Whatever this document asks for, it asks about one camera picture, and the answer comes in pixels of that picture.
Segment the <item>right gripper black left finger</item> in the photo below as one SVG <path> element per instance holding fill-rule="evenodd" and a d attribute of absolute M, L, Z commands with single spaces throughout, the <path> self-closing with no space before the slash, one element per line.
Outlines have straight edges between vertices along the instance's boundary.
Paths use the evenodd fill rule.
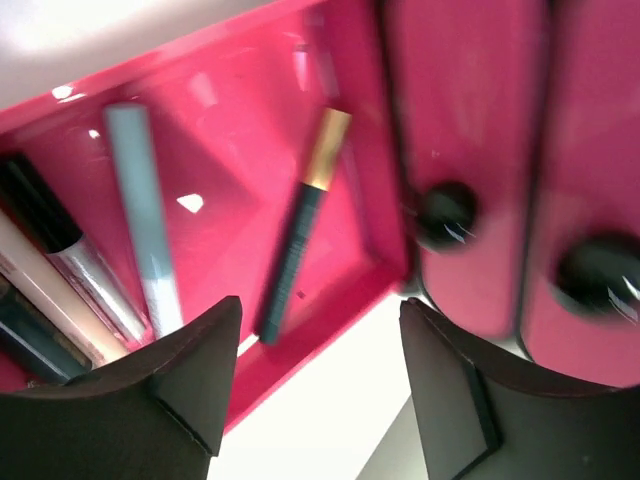
<path fill-rule="evenodd" d="M 62 386 L 1 397 L 4 479 L 204 479 L 220 450 L 242 305 L 227 296 Z"/>

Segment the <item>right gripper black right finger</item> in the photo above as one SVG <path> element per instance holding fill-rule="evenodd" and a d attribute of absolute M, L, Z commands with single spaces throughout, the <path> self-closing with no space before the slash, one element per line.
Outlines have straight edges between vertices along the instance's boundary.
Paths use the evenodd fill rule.
<path fill-rule="evenodd" d="M 638 478 L 638 387 L 524 360 L 416 298 L 399 323 L 429 478 Z"/>

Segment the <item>dark double-ended makeup stick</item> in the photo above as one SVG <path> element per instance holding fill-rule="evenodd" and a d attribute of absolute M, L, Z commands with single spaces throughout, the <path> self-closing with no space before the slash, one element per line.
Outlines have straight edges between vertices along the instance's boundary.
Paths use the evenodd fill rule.
<path fill-rule="evenodd" d="M 1 276 L 1 346 L 39 379 L 65 384 L 93 369 L 92 361 L 4 276 Z"/>

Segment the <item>peach concealer stick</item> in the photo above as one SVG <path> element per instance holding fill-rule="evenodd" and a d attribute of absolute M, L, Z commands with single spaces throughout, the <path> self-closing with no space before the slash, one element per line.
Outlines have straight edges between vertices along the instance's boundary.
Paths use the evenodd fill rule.
<path fill-rule="evenodd" d="M 1 274 L 96 367 L 127 348 L 6 215 L 1 216 Z"/>

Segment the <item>black mascara tube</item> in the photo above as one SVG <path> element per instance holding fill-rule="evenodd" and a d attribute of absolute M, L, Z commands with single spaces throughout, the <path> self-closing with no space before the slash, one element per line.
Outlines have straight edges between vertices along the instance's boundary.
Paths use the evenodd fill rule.
<path fill-rule="evenodd" d="M 98 318 L 125 344 L 141 345 L 146 338 L 141 315 L 92 242 L 21 152 L 1 155 L 1 199 Z"/>

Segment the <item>light blue black pen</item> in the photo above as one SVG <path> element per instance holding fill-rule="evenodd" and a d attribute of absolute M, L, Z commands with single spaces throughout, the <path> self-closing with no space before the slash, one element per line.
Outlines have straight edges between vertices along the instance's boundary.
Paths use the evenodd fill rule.
<path fill-rule="evenodd" d="M 140 282 L 156 338 L 183 326 L 148 113 L 126 102 L 104 110 Z"/>

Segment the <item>pink bottom drawer front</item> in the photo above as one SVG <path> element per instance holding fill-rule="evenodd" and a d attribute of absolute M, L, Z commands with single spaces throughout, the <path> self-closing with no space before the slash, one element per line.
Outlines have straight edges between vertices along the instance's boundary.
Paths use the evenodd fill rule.
<path fill-rule="evenodd" d="M 273 347 L 240 357 L 227 429 L 349 329 L 408 273 L 398 162 L 371 1 L 275 1 L 1 111 L 21 150 L 142 299 L 103 109 L 144 105 L 183 317 L 241 300 L 258 310 L 322 110 L 351 115 Z"/>

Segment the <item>brown gold makeup pencil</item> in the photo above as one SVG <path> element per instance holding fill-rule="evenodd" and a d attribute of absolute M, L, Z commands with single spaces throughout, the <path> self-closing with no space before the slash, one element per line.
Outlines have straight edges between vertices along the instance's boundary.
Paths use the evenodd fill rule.
<path fill-rule="evenodd" d="M 260 308 L 257 335 L 263 344 L 273 345 L 278 340 L 319 205 L 329 190 L 350 122 L 350 114 L 334 108 L 325 109 L 321 116 Z"/>

